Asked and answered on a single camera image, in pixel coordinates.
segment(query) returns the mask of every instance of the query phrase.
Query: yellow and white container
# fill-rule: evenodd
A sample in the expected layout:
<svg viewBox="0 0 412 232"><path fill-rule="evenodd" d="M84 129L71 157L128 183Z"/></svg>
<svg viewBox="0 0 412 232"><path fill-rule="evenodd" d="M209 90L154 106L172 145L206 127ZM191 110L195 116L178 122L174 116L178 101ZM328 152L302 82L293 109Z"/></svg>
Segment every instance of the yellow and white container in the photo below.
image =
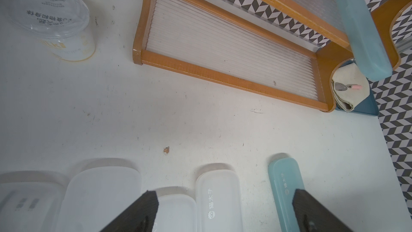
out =
<svg viewBox="0 0 412 232"><path fill-rule="evenodd" d="M82 61L95 51L89 9L82 0L8 0L10 20L34 33L56 57Z"/></svg>

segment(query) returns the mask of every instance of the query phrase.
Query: metal spoon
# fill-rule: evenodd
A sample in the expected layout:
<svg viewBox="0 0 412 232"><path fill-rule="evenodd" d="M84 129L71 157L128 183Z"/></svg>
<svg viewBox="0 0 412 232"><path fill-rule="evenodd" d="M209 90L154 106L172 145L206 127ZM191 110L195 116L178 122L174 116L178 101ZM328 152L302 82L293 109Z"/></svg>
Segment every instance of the metal spoon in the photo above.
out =
<svg viewBox="0 0 412 232"><path fill-rule="evenodd" d="M358 85L358 84L349 84L349 85L344 85L342 83L335 83L335 90L340 90L340 91L345 91L347 89L362 89L362 85Z"/></svg>

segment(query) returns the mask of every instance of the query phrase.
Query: blue tray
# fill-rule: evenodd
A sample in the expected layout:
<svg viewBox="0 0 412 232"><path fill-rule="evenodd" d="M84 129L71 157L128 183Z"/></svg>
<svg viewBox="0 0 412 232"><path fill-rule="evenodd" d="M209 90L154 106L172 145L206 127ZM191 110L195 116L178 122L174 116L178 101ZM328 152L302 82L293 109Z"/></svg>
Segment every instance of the blue tray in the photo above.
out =
<svg viewBox="0 0 412 232"><path fill-rule="evenodd" d="M348 65L348 64L352 64L354 63L354 61L349 60L347 62L345 62L342 66ZM376 103L375 97L373 96L373 91L372 89L369 89L370 93L369 96L364 99L361 103L359 103L355 109L353 111L351 111L350 113L357 113L357 114L363 114L363 115L368 115L368 116L378 116L379 115L379 108L378 108L378 104ZM339 111L344 111L343 109L341 109L337 104L336 104L336 110Z"/></svg>

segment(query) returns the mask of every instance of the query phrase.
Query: translucent lid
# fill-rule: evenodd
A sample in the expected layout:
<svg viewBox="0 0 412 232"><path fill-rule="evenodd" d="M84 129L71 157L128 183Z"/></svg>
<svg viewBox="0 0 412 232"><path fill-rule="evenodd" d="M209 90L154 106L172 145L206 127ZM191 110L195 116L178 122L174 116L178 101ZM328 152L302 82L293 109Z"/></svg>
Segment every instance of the translucent lid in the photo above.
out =
<svg viewBox="0 0 412 232"><path fill-rule="evenodd" d="M63 196L56 183L0 184L0 231L53 232Z"/></svg>
<svg viewBox="0 0 412 232"><path fill-rule="evenodd" d="M242 232L239 178L231 170L202 174L196 181L198 232Z"/></svg>
<svg viewBox="0 0 412 232"><path fill-rule="evenodd" d="M153 232L195 232L196 202L188 195L172 194L158 198Z"/></svg>
<svg viewBox="0 0 412 232"><path fill-rule="evenodd" d="M4 0L8 18L43 38L64 38L84 30L89 9L82 0Z"/></svg>
<svg viewBox="0 0 412 232"><path fill-rule="evenodd" d="M142 179L126 167L91 168L67 186L56 231L99 232L137 198Z"/></svg>

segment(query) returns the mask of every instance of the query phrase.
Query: towel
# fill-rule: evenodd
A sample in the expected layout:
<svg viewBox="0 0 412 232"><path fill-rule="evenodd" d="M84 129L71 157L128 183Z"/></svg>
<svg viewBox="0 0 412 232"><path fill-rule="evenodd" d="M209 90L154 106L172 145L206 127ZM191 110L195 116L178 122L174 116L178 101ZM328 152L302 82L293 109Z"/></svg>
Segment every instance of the towel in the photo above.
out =
<svg viewBox="0 0 412 232"><path fill-rule="evenodd" d="M362 89L347 89L345 91L335 90L335 83L345 85L358 84L362 85ZM338 68L332 77L333 94L335 95L336 103L345 111L353 111L353 109L369 96L369 83L366 77L360 72L355 63L345 65Z"/></svg>

